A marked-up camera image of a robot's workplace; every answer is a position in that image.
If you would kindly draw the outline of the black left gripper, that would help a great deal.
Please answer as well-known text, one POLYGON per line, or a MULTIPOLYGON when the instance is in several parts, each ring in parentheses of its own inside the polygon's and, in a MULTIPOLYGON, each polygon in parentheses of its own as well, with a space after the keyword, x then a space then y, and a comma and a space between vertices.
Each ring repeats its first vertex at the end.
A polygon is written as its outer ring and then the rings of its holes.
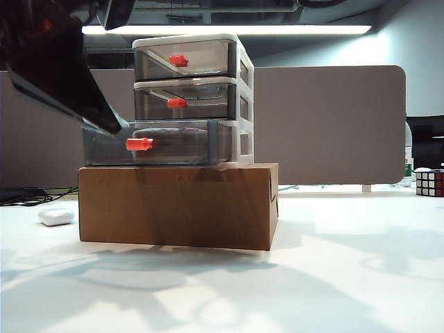
POLYGON ((122 128, 83 55, 90 1, 2 1, 1 63, 21 93, 111 135, 122 128))

